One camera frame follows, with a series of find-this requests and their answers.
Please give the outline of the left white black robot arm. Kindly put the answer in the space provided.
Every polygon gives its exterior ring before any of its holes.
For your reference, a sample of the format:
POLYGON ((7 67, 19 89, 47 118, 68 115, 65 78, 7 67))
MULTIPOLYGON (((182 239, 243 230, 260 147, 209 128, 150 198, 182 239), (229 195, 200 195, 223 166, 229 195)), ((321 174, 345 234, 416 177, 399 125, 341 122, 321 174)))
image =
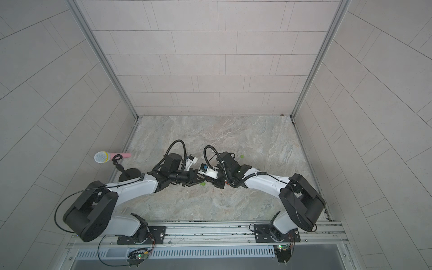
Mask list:
POLYGON ((82 191, 72 206, 63 215, 67 232, 75 233, 85 243, 99 236, 115 235, 126 237, 131 242, 142 244, 150 239, 148 222, 138 214, 115 216, 114 210, 132 199, 157 193, 169 185, 193 186, 203 182, 198 170, 192 166, 198 159, 184 152, 182 155, 166 151, 160 162, 148 173, 139 169, 124 169, 119 164, 130 158, 128 153, 107 153, 101 151, 94 156, 95 161, 111 161, 121 173, 119 182, 108 186, 94 181, 82 191))

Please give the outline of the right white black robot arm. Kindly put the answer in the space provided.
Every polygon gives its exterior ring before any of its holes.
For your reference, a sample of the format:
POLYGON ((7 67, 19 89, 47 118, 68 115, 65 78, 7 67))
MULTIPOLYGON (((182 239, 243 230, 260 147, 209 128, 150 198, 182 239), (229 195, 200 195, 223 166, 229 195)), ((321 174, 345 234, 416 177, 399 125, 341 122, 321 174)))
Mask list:
POLYGON ((261 172, 252 166, 240 165, 232 154, 219 153, 210 145, 204 147, 203 155, 205 163, 199 173, 213 180, 217 188, 223 189, 228 184, 235 189, 259 190, 281 200, 285 211, 276 214, 269 224, 270 235, 275 241, 282 241, 296 228, 316 231, 325 200, 301 174, 280 177, 261 172))

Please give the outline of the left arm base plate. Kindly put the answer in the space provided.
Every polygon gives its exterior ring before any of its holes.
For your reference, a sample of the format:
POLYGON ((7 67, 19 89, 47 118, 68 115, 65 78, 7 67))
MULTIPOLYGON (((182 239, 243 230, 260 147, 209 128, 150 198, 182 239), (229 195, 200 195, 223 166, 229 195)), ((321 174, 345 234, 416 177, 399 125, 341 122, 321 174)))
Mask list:
POLYGON ((140 227, 133 236, 118 236, 118 245, 142 245, 162 244, 166 226, 145 226, 140 227))

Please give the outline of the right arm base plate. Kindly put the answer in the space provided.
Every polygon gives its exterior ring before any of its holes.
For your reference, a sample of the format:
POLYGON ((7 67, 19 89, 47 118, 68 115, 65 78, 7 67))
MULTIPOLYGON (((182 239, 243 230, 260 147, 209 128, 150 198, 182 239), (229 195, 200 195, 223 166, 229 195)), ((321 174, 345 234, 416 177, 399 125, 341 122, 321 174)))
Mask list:
POLYGON ((271 234, 269 225, 257 225, 251 223, 249 230, 253 233, 256 243, 300 243, 300 234, 297 228, 289 231, 287 234, 281 237, 276 237, 271 234))

